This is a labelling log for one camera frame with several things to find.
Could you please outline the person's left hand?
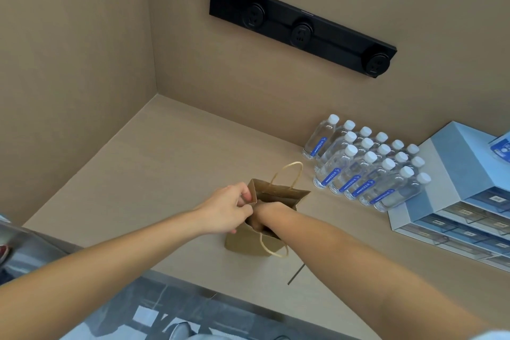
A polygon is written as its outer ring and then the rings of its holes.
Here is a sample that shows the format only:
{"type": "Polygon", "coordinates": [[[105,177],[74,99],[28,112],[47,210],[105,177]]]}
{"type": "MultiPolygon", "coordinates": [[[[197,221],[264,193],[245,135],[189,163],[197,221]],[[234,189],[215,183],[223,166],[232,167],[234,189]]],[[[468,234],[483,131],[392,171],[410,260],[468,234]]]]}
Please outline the person's left hand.
{"type": "Polygon", "coordinates": [[[231,203],[226,187],[220,188],[192,211],[194,226],[201,234],[233,233],[252,215],[251,203],[231,203]]]}

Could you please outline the blue drawer organiser box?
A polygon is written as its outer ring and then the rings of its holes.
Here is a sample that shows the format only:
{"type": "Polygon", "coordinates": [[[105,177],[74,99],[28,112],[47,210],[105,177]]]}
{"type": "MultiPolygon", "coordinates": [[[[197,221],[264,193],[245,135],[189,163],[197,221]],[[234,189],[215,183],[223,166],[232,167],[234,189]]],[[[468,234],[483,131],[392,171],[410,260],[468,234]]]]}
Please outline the blue drawer organiser box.
{"type": "Polygon", "coordinates": [[[391,229],[510,273],[510,164],[494,138],[450,122],[422,143],[431,182],[388,210],[391,229]]]}

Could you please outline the brown paper bag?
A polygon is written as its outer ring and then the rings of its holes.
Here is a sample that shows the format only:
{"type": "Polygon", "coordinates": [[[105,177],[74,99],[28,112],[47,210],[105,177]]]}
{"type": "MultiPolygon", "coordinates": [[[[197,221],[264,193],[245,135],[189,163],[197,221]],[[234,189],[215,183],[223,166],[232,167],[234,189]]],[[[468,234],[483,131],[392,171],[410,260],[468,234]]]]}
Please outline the brown paper bag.
{"type": "MultiPolygon", "coordinates": [[[[303,163],[295,161],[282,167],[274,174],[270,182],[253,178],[247,184],[252,196],[251,205],[255,206],[260,202],[280,202],[292,210],[297,210],[297,205],[309,195],[309,190],[297,189],[295,186],[303,173],[303,163]],[[278,174],[292,166],[298,166],[299,171],[292,184],[289,186],[277,185],[275,180],[278,174]]],[[[272,230],[264,228],[258,231],[244,222],[236,229],[236,233],[226,235],[224,248],[228,251],[254,256],[254,257],[278,257],[286,258],[289,255],[289,248],[272,230]]]]}

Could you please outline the person's left forearm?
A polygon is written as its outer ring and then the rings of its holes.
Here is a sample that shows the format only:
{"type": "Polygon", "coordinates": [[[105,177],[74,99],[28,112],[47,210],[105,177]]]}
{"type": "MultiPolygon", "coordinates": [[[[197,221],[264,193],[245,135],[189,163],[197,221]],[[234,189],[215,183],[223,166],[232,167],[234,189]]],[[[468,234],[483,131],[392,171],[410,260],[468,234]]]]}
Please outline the person's left forearm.
{"type": "Polygon", "coordinates": [[[82,249],[0,286],[0,340],[59,340],[203,234],[198,209],[82,249]]]}

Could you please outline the thin black stick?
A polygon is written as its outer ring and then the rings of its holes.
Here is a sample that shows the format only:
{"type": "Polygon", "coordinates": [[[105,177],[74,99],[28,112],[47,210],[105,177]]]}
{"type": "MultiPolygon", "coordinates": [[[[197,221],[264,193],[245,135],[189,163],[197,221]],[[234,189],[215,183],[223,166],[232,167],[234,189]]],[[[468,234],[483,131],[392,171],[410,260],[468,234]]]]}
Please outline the thin black stick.
{"type": "Polygon", "coordinates": [[[305,268],[305,264],[303,263],[299,269],[296,271],[296,273],[290,278],[290,280],[288,281],[287,285],[290,285],[294,279],[296,279],[296,277],[299,275],[299,273],[305,268]]]}

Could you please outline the person's right hand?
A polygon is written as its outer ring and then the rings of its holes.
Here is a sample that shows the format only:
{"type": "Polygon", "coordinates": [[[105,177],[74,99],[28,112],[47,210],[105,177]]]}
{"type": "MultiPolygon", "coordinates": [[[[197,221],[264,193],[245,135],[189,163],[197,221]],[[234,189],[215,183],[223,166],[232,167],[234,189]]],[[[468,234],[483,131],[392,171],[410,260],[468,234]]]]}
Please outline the person's right hand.
{"type": "Polygon", "coordinates": [[[252,207],[252,215],[246,220],[246,223],[257,232],[265,230],[274,231],[278,221],[278,212],[284,206],[281,202],[264,202],[259,200],[252,207]]]}

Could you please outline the light blue sleeve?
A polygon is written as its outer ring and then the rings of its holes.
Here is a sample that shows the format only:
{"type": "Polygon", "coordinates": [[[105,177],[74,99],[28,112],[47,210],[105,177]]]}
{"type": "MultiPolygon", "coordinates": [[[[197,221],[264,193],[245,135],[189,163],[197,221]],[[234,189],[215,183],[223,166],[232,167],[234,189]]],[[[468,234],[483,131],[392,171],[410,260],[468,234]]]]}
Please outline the light blue sleeve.
{"type": "Polygon", "coordinates": [[[470,340],[510,340],[510,330],[489,330],[470,340]]]}

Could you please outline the group of clear water bottles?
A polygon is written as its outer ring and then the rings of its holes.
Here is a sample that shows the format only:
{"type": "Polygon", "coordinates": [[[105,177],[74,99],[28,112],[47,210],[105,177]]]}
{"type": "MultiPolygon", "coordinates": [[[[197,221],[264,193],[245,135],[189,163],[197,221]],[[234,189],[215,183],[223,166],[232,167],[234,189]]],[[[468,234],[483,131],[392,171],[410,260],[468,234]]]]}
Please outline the group of clear water bottles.
{"type": "Polygon", "coordinates": [[[399,152],[387,158],[393,150],[386,144],[385,133],[371,138],[371,129],[363,127],[353,132],[355,123],[347,120],[338,125],[339,117],[331,114],[316,128],[303,148],[303,156],[315,162],[312,183],[317,189],[326,189],[335,194],[344,194],[350,200],[367,195],[375,184],[383,179],[407,156],[399,152]]]}

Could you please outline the black wall power strip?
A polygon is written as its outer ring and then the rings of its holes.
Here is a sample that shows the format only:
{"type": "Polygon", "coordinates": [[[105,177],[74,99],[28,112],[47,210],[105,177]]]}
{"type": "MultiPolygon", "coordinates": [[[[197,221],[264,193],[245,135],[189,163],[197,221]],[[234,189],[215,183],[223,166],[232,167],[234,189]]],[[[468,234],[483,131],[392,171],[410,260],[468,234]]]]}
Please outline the black wall power strip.
{"type": "Polygon", "coordinates": [[[209,14],[371,78],[397,48],[279,0],[210,0],[209,14]]]}

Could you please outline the person's right forearm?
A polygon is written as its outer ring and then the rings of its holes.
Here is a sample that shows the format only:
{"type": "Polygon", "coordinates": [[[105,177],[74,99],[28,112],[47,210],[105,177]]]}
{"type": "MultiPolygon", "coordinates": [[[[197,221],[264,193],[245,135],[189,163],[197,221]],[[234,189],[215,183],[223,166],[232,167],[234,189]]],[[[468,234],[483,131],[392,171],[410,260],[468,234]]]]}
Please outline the person's right forearm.
{"type": "Polygon", "coordinates": [[[327,222],[284,205],[273,232],[382,340],[470,340],[497,330],[327,222]]]}

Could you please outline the shiny metal cart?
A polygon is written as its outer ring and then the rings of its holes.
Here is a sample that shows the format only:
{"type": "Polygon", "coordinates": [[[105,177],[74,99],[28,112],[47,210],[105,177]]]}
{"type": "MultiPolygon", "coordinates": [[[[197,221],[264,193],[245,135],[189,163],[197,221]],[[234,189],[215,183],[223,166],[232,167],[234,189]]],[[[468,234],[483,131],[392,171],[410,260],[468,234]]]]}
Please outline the shiny metal cart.
{"type": "Polygon", "coordinates": [[[0,286],[81,249],[67,241],[16,226],[0,214],[0,286]]]}

